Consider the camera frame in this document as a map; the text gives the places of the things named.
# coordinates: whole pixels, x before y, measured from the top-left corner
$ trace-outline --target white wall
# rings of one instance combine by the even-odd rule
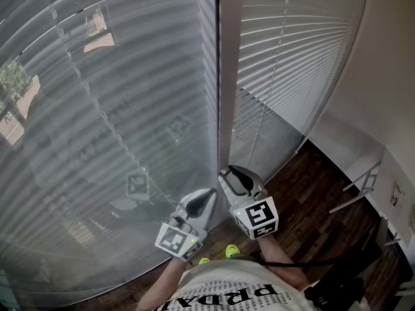
[[[415,266],[411,266],[412,272],[415,273]],[[395,311],[411,311],[415,306],[415,295],[402,296],[401,300],[395,307]]]
[[[415,0],[367,0],[351,54],[310,136],[350,178],[384,145],[415,185]],[[415,241],[403,248],[415,262]]]

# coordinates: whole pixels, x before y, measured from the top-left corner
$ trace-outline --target black cable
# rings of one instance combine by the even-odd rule
[[[341,255],[335,258],[321,260],[319,262],[299,262],[297,264],[287,264],[284,262],[265,262],[259,258],[259,252],[255,252],[255,253],[253,252],[251,253],[251,256],[256,259],[258,264],[263,265],[263,266],[300,267],[300,268],[334,265],[337,261],[339,261],[340,259],[344,257],[344,255]]]

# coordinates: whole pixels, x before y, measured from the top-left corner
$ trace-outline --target window blind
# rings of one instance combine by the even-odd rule
[[[0,270],[17,297],[68,305],[167,259],[160,223],[217,182],[215,34],[215,0],[0,0]]]
[[[364,0],[243,0],[230,161],[269,178],[333,88]]]

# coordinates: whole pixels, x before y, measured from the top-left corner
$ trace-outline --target dark hardwood floor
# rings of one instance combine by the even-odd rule
[[[342,192],[348,183],[347,177],[307,142],[267,185],[279,213],[275,237],[294,262],[337,256],[374,226],[379,216],[365,199],[334,214],[328,213],[330,208],[357,194],[353,188]],[[233,220],[227,219],[213,230],[194,263],[201,257],[223,259],[228,244],[237,244],[246,254],[258,250],[257,243],[246,238]],[[165,264],[112,292],[61,310],[133,311],[164,267]],[[310,282],[315,282],[328,270],[329,266],[307,268],[305,274]],[[412,270],[399,246],[394,244],[361,276],[371,309],[393,310],[399,301],[394,297],[395,291],[401,282],[412,277]]]

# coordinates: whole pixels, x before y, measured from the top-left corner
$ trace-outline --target white shirt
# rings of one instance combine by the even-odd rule
[[[304,294],[248,260],[216,260],[187,271],[160,311],[314,311]]]

